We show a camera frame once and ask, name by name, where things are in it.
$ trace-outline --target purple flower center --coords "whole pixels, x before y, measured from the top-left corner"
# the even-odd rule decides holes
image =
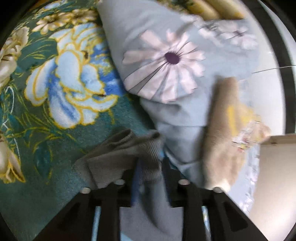
[[[180,62],[180,57],[172,52],[167,52],[165,58],[170,64],[177,64]]]

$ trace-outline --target blue fabric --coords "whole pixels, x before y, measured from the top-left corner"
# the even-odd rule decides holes
[[[139,195],[140,195],[140,177],[141,177],[141,172],[142,172],[142,168],[141,168],[141,161],[137,162],[137,166],[134,172],[134,176],[133,176],[133,182],[131,185],[131,206],[133,206],[133,204],[138,200]]]
[[[245,79],[257,64],[257,43],[248,20],[204,22],[150,0],[108,0],[99,2],[97,7],[111,56],[126,89],[143,97],[142,107],[167,138],[165,152],[173,165],[197,186],[203,186],[200,150],[215,84],[224,77]],[[175,65],[167,54],[172,55],[179,43],[196,47],[188,53],[195,57],[186,62],[186,51],[191,48],[181,48],[183,55],[174,56],[179,58],[174,60]],[[161,61],[165,62],[164,67],[158,64]],[[184,73],[190,77],[183,78]],[[156,90],[158,78],[162,79]],[[164,103],[171,97],[165,92],[168,81],[175,82],[171,84],[175,100]],[[189,85],[196,85],[197,89],[186,91]]]
[[[259,154],[259,145],[255,145],[247,152],[246,163],[228,193],[232,200],[247,215],[249,214],[254,202],[253,196],[259,175]]]

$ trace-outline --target teal floral bedspread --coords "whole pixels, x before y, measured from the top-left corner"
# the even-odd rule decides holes
[[[75,160],[122,128],[153,128],[124,90],[93,1],[24,16],[0,52],[0,88],[0,212],[19,241],[84,186]]]

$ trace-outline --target tan cloth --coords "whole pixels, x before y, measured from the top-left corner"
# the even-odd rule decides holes
[[[251,108],[239,101],[238,82],[226,78],[217,86],[217,97],[205,140],[205,187],[222,187],[226,192],[237,179],[245,160],[245,150],[265,141],[270,129]]]

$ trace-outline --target yellow fabric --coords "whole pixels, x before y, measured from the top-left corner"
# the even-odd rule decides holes
[[[220,19],[220,14],[204,0],[189,0],[186,7],[191,14],[201,16],[204,20]]]
[[[243,19],[242,9],[233,0],[206,0],[223,19]]]
[[[189,14],[189,11],[186,8],[184,8],[178,4],[173,4],[171,2],[171,0],[157,0],[157,2],[169,9]]]
[[[258,115],[256,115],[252,108],[240,104],[240,121],[242,122],[243,127],[246,127],[251,121],[260,121]]]
[[[228,115],[229,127],[231,130],[231,136],[235,137],[238,134],[238,132],[237,132],[237,125],[235,121],[235,111],[234,111],[233,105],[228,106],[227,115]]]

